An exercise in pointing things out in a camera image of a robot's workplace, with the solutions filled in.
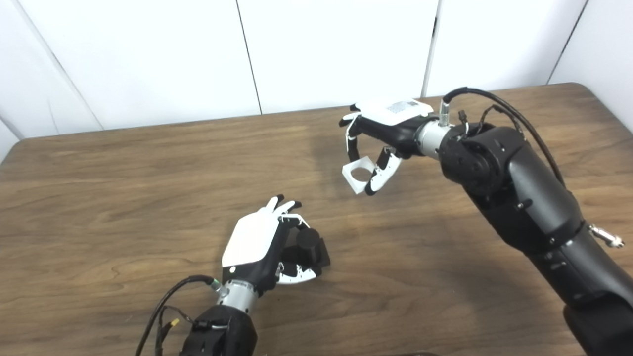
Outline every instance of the robot finger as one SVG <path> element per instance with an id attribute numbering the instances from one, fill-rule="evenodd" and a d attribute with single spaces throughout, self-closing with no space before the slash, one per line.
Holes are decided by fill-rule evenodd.
<path id="1" fill-rule="evenodd" d="M 277 205 L 283 200 L 284 200 L 284 195 L 277 194 L 274 197 L 270 198 L 266 206 L 261 208 L 260 210 L 268 212 L 268 213 L 272 213 L 275 211 L 275 208 L 277 207 Z"/>
<path id="2" fill-rule="evenodd" d="M 291 211 L 294 208 L 299 208 L 301 207 L 301 202 L 300 201 L 288 201 L 287 203 L 284 203 L 280 206 L 278 206 L 275 211 L 273 212 L 274 215 L 282 215 L 285 214 L 289 211 Z"/>
<path id="3" fill-rule="evenodd" d="M 282 272 L 279 274 L 279 284 L 297 284 L 316 278 L 317 274 L 308 267 L 282 262 Z"/>
<path id="4" fill-rule="evenodd" d="M 281 219 L 283 222 L 292 222 L 292 227 L 299 230 L 310 228 L 310 225 L 299 214 L 282 214 Z"/>

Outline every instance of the white robotic hand cover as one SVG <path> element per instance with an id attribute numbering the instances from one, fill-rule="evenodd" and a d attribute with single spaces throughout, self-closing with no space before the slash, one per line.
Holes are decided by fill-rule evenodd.
<path id="1" fill-rule="evenodd" d="M 360 115 L 379 124 L 393 126 L 412 117 L 426 117 L 433 108 L 414 99 L 377 98 L 355 104 Z"/>
<path id="2" fill-rule="evenodd" d="M 289 213 L 296 202 L 288 201 L 277 207 L 279 197 L 274 196 L 265 207 L 255 213 L 250 213 L 239 219 L 231 235 L 231 239 L 222 255 L 222 267 L 250 264 L 262 260 L 273 242 L 277 229 L 283 219 L 298 219 L 302 225 L 309 228 L 308 223 L 301 215 Z M 296 265 L 298 274 L 296 277 L 281 274 L 280 284 L 294 284 L 316 278 L 316 274 L 309 268 Z"/>

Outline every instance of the black robotic arm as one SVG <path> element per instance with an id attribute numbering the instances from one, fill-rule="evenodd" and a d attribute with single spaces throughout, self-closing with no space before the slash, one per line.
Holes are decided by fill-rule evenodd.
<path id="1" fill-rule="evenodd" d="M 451 125 L 449 103 L 466 93 L 495 101 L 491 108 L 508 115 L 519 129 L 485 123 L 489 110 L 476 124 L 470 124 L 461 111 L 461 124 Z M 565 302 L 565 320 L 588 356 L 633 354 L 633 279 L 594 237 L 609 247 L 624 244 L 585 221 L 549 150 L 514 107 L 489 92 L 460 88 L 444 97 L 438 115 L 418 114 L 382 131 L 372 120 L 371 108 L 351 109 L 360 112 L 353 121 L 340 123 L 352 125 L 348 141 L 356 139 L 349 133 L 367 133 L 389 145 L 383 153 L 439 160 L 444 176 L 463 186 L 503 241 L 523 252 Z M 534 136 L 552 169 L 536 155 L 519 124 Z M 349 157 L 357 157 L 349 148 Z M 381 169 L 381 158 L 374 175 Z M 371 183 L 366 182 L 365 189 L 370 195 L 376 193 L 370 189 Z"/>

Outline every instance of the black object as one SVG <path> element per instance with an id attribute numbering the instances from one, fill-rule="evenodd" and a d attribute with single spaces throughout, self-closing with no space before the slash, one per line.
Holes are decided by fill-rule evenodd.
<path id="1" fill-rule="evenodd" d="M 463 126 L 454 127 L 442 141 L 444 176 L 463 186 L 503 241 L 558 293 L 588 356 L 632 355 L 633 279 L 591 237 L 576 199 L 519 132 L 475 129 L 461 139 Z"/>
<path id="2" fill-rule="evenodd" d="M 320 276 L 323 267 L 330 265 L 330 255 L 319 233 L 309 228 L 297 233 L 296 244 L 284 249 L 281 261 L 311 268 L 317 276 Z"/>
<path id="3" fill-rule="evenodd" d="M 180 356 L 251 356 L 257 332 L 246 313 L 214 305 L 196 318 Z"/>
<path id="4" fill-rule="evenodd" d="M 379 139 L 389 146 L 396 149 L 398 157 L 405 160 L 411 158 L 411 156 L 421 156 L 422 154 L 418 150 L 418 146 L 415 143 L 415 138 L 424 124 L 428 121 L 434 120 L 437 117 L 416 116 L 408 120 L 405 120 L 397 125 L 383 125 L 376 121 L 370 120 L 360 115 L 354 120 L 349 128 L 349 136 L 356 137 L 360 134 L 366 134 L 375 139 Z M 341 121 L 339 126 L 345 126 L 349 122 Z M 358 147 L 356 140 L 348 140 L 348 156 L 349 161 L 353 162 L 358 159 Z"/>

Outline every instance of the silver metal cylinder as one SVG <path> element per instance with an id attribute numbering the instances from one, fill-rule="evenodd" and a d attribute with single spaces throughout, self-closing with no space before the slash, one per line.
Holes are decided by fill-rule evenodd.
<path id="1" fill-rule="evenodd" d="M 234 307 L 248 315 L 253 313 L 255 302 L 257 302 L 259 295 L 252 284 L 232 279 L 224 284 L 224 287 L 227 292 L 223 296 L 220 295 L 217 304 Z"/>
<path id="2" fill-rule="evenodd" d="M 441 127 L 448 126 L 451 123 L 449 107 L 443 100 L 439 103 L 439 125 Z"/>
<path id="3" fill-rule="evenodd" d="M 438 120 L 431 121 L 424 125 L 416 138 L 420 152 L 425 156 L 439 160 L 439 145 L 453 126 L 454 125 L 442 126 Z"/>

